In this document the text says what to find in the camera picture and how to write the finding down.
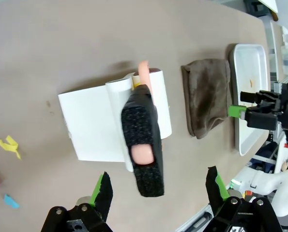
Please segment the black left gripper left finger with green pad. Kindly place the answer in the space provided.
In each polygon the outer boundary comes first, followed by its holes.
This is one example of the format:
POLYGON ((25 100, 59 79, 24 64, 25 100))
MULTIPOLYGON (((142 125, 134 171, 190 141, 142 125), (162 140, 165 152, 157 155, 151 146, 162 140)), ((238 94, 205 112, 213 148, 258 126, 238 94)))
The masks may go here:
POLYGON ((92 195, 85 203, 67 210, 52 207, 44 222, 45 232, 111 232, 106 220, 113 198, 113 189, 107 172, 100 175, 92 195))

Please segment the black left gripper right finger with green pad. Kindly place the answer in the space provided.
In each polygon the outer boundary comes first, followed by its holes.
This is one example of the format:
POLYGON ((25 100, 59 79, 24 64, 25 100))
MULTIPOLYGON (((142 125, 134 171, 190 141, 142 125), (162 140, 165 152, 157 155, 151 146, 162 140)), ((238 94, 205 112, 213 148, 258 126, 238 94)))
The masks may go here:
POLYGON ((282 231, 268 199, 255 198, 250 203, 230 196, 215 166, 208 168, 205 185, 214 215, 205 231, 230 232, 234 227, 245 232, 282 231))

